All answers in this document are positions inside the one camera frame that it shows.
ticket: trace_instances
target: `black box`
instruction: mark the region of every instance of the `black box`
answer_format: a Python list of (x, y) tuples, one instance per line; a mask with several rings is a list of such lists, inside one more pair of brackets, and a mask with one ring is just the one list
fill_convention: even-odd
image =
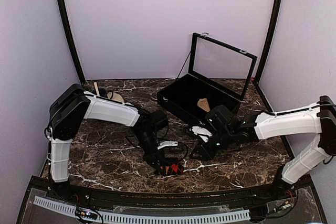
[[(246, 73), (246, 81), (245, 79), (243, 80), (245, 81), (244, 87), (241, 89), (242, 92), (240, 94), (194, 70), (196, 45), (200, 40), (219, 45), (221, 48), (226, 48), (225, 50), (229, 49), (227, 51), (229, 54), (233, 53), (239, 57), (243, 55), (243, 60), (248, 59), (248, 64), (251, 61), (251, 64), (247, 65), (249, 69)], [(236, 114), (241, 101), (244, 99), (256, 60), (256, 56), (244, 50), (204, 35), (193, 33), (188, 73), (160, 90), (157, 93), (157, 103), (189, 125), (206, 123), (205, 115), (207, 112), (197, 106), (199, 99), (203, 98), (208, 100), (211, 109), (223, 104), (233, 114)]]

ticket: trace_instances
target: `white cable channel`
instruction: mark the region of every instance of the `white cable channel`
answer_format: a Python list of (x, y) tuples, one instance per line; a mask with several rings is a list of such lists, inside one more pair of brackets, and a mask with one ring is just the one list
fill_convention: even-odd
[[(62, 215), (75, 217), (76, 206), (67, 203), (53, 201), (51, 199), (35, 196), (34, 205), (49, 209)], [(104, 219), (104, 223), (116, 224), (221, 224), (234, 223), (238, 221), (249, 220), (249, 210), (225, 212), (214, 215), (201, 216), (176, 216), (176, 217), (161, 217), (161, 216), (138, 216), (138, 215), (122, 215), (112, 212), (99, 211)]]

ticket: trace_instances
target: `black frame pole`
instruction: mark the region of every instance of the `black frame pole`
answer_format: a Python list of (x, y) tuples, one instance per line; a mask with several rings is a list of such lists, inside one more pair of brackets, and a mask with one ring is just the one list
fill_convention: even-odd
[(278, 20), (280, 4), (281, 4), (281, 0), (274, 0), (271, 19), (270, 19), (269, 26), (268, 26), (268, 31), (267, 31), (265, 44), (264, 44), (263, 52), (261, 53), (259, 66), (258, 66), (256, 76), (255, 76), (255, 80), (256, 80), (257, 83), (260, 82), (261, 75), (263, 74), (263, 71), (264, 71), (264, 68), (265, 68), (265, 64), (266, 64), (267, 57), (268, 57), (268, 54), (269, 54), (269, 49), (271, 47), (275, 27), (276, 27), (277, 20)]
[(66, 10), (66, 6), (65, 6), (65, 1), (64, 0), (57, 0), (58, 2), (58, 8), (59, 8), (59, 12), (61, 14), (61, 19), (62, 19), (62, 23), (63, 23), (63, 28), (64, 28), (64, 32), (65, 32), (65, 36), (67, 38), (67, 42), (68, 42), (68, 46), (70, 49), (70, 53), (71, 53), (71, 57), (73, 60), (73, 64), (75, 65), (75, 69), (79, 78), (79, 81), (81, 82), (81, 84), (85, 83), (85, 76), (82, 70), (82, 67), (80, 65), (79, 62), (79, 58), (78, 58), (78, 54), (76, 51), (76, 47), (75, 47), (75, 42), (74, 42), (74, 38), (72, 37), (72, 32), (70, 29), (70, 22), (68, 19), (68, 14), (67, 14), (67, 10)]

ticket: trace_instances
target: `wooden stick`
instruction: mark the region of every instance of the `wooden stick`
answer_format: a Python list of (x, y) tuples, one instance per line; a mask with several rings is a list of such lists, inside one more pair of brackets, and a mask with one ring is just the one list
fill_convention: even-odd
[(97, 96), (100, 96), (100, 93), (99, 93), (99, 89), (98, 89), (98, 85), (97, 85), (97, 83), (94, 82), (93, 85), (94, 85), (94, 88), (95, 88), (95, 90), (96, 90)]

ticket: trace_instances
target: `red object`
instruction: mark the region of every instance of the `red object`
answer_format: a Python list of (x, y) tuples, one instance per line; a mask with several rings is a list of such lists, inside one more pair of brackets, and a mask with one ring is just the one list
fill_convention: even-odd
[(173, 165), (171, 166), (171, 168), (172, 168), (173, 171), (176, 172), (176, 173), (179, 171), (179, 166), (176, 165), (176, 164), (173, 164)]

